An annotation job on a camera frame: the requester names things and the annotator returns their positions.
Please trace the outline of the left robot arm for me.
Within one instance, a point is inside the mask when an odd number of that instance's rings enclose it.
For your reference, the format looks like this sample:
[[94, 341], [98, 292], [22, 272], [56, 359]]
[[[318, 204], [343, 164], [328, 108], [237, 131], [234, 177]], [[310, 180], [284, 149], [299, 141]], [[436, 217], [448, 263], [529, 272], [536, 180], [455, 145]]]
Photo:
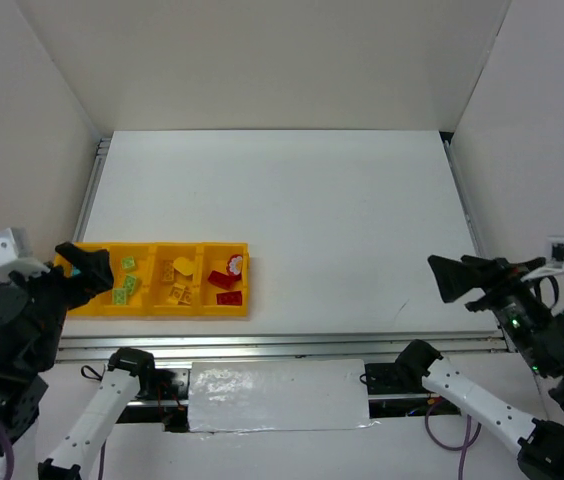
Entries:
[[129, 402], [180, 400], [174, 373], [157, 368], [152, 354], [122, 347], [61, 443], [36, 460], [39, 404], [48, 389], [41, 375], [55, 363], [66, 316], [114, 286], [107, 250], [64, 242], [55, 251], [75, 274], [0, 238], [0, 479], [86, 479]]

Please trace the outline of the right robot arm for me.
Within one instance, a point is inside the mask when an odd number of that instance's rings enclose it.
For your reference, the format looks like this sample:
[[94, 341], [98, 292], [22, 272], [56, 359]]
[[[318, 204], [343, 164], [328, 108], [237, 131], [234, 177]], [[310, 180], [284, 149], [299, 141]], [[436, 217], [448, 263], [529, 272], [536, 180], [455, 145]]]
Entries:
[[540, 293], [543, 280], [564, 274], [564, 247], [522, 263], [432, 255], [428, 264], [443, 302], [480, 291], [466, 309], [493, 313], [520, 357], [448, 356], [414, 340], [396, 359], [399, 374], [481, 424], [522, 476], [564, 479], [564, 310], [554, 312]]

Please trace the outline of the light green lego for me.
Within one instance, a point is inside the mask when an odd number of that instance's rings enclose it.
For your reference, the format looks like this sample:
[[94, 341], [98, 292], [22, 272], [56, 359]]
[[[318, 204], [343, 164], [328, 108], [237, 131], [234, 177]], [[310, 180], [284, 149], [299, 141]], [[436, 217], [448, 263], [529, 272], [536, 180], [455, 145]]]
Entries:
[[123, 279], [122, 288], [128, 295], [133, 295], [140, 285], [140, 280], [131, 274], [126, 274]]
[[124, 272], [133, 272], [138, 268], [138, 264], [133, 256], [123, 257], [120, 261], [120, 265]]

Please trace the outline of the red rectangular lego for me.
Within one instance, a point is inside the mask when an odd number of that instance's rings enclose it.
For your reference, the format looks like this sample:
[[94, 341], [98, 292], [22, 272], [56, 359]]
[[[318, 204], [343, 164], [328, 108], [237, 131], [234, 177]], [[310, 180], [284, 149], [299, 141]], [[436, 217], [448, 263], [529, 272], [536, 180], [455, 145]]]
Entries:
[[236, 277], [217, 270], [213, 270], [209, 274], [207, 281], [209, 284], [222, 290], [231, 290], [236, 282]]

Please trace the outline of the yellow lego brick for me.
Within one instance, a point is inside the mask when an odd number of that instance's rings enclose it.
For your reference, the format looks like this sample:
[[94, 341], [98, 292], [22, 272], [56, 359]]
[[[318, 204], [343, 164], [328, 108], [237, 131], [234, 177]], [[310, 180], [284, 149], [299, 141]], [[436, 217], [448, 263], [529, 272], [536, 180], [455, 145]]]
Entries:
[[173, 284], [175, 282], [176, 274], [173, 267], [172, 260], [165, 260], [161, 264], [160, 282], [162, 284]]

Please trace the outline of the pale green small lego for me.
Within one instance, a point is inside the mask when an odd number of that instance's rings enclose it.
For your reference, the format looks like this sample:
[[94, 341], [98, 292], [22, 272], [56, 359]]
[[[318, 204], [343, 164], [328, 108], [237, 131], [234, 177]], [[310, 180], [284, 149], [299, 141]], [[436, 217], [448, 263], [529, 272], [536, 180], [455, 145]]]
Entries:
[[128, 304], [128, 292], [125, 288], [114, 288], [112, 290], [112, 304], [115, 306]]

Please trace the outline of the yellow rounded lego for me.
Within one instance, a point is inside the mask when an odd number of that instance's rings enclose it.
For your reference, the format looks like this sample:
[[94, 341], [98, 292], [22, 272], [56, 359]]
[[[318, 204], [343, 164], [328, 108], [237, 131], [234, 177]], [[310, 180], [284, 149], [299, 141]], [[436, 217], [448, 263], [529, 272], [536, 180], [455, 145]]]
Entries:
[[196, 263], [187, 257], [177, 257], [172, 262], [173, 269], [184, 277], [191, 277], [196, 271]]

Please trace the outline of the yellow striped lego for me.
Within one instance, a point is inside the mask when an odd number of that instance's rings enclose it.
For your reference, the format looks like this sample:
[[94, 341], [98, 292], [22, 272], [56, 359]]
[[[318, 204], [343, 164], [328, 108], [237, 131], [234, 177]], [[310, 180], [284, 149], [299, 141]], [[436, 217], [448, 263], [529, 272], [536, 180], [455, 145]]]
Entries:
[[175, 305], [180, 305], [179, 299], [184, 290], [189, 291], [186, 285], [179, 283], [172, 284], [167, 295], [167, 302]]

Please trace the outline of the red arched lego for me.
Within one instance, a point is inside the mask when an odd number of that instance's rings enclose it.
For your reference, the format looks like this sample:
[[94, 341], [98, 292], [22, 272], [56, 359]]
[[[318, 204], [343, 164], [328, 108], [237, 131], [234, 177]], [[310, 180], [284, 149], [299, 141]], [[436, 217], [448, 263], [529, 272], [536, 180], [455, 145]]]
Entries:
[[240, 280], [244, 270], [244, 256], [240, 254], [232, 255], [226, 263], [226, 275]]

